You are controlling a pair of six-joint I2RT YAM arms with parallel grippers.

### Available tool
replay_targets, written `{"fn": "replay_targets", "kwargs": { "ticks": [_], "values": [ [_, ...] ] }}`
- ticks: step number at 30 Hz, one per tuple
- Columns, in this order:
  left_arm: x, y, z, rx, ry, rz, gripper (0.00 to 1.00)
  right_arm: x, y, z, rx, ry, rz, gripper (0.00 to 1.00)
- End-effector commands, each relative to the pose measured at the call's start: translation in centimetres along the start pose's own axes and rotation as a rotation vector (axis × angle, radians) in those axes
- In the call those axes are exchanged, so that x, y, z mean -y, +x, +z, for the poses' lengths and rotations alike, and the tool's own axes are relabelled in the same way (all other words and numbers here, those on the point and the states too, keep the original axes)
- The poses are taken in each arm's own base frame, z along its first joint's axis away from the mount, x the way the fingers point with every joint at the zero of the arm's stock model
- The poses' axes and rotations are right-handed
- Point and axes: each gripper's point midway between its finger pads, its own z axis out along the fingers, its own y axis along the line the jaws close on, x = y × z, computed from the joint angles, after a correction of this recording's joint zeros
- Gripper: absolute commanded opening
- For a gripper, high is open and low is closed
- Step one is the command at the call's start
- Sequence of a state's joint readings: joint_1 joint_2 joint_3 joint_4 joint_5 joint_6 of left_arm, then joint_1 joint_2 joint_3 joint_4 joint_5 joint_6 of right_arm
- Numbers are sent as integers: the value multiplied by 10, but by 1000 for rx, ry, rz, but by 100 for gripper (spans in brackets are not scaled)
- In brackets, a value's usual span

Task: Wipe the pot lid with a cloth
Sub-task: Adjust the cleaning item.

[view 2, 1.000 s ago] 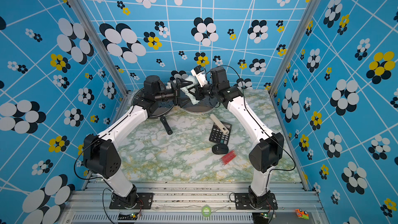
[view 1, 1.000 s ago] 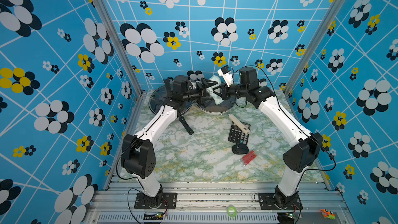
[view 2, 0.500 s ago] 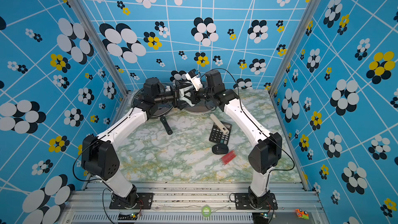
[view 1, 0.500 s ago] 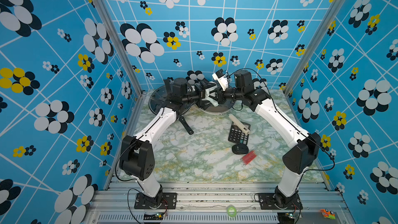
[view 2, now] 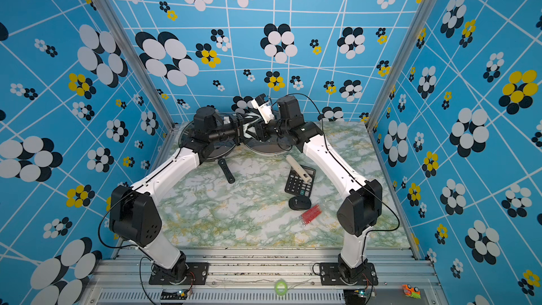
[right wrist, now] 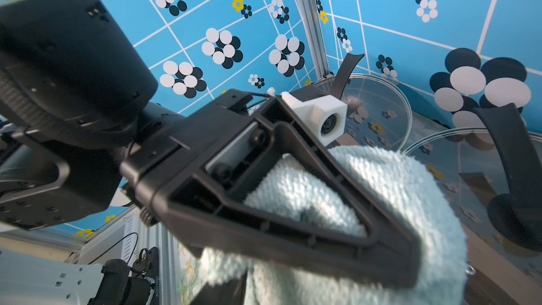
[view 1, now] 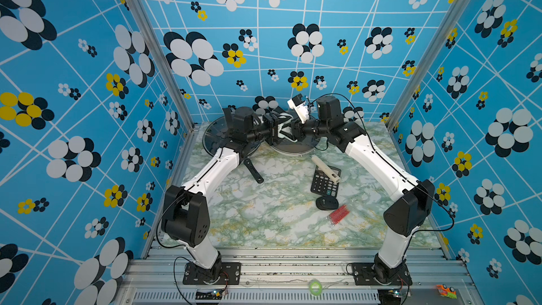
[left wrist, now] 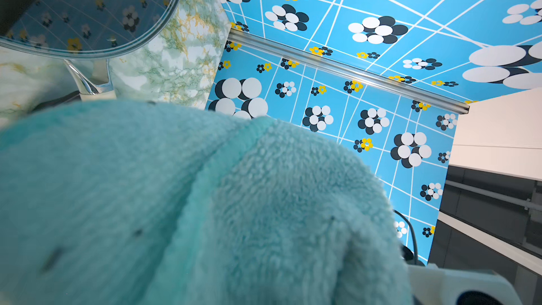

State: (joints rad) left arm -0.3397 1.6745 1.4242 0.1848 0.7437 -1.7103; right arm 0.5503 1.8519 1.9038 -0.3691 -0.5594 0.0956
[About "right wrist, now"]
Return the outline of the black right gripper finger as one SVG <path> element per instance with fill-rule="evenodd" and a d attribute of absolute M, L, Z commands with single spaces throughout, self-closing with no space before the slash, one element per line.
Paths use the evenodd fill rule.
<path fill-rule="evenodd" d="M 244 305 L 247 273 L 222 285 L 206 283 L 191 305 Z"/>

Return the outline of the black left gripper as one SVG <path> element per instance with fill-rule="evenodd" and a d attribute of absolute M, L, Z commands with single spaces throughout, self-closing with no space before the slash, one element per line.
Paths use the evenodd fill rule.
<path fill-rule="evenodd" d="M 292 95 L 304 102 L 332 94 L 309 86 Z M 252 99 L 229 90 L 188 118 L 160 115 L 159 128 L 148 124 L 120 165 L 136 203 L 195 247 L 359 282 L 414 285 L 420 261 L 414 232 L 339 165 L 281 95 L 267 96 L 255 112 L 248 110 Z M 331 188 L 367 226 L 368 237 L 245 205 L 284 154 Z"/>

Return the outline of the glass pot lid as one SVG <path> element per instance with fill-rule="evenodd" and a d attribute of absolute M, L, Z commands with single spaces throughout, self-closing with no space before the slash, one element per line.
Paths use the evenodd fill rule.
<path fill-rule="evenodd" d="M 467 235 L 463 304 L 540 304 L 541 253 L 501 234 L 488 213 L 509 191 L 487 129 L 451 128 L 415 114 L 402 152 L 426 165 Z"/>
<path fill-rule="evenodd" d="M 377 76 L 355 73 L 364 55 L 348 54 L 335 76 L 316 83 L 347 104 L 343 134 L 331 143 L 363 145 L 400 152 L 412 130 L 412 109 L 405 94 Z"/>

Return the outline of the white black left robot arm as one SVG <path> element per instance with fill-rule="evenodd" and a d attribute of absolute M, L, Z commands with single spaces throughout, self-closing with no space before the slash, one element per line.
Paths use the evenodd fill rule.
<path fill-rule="evenodd" d="M 152 103 L 158 82 L 100 0 L 1 5 L 1 221 L 51 227 L 108 208 L 122 179 L 148 224 L 189 251 L 241 254 L 358 282 L 411 287 L 419 238 L 326 146 L 338 94 L 300 101 L 231 89 L 189 117 Z M 332 189 L 364 237 L 248 204 L 283 155 Z"/>

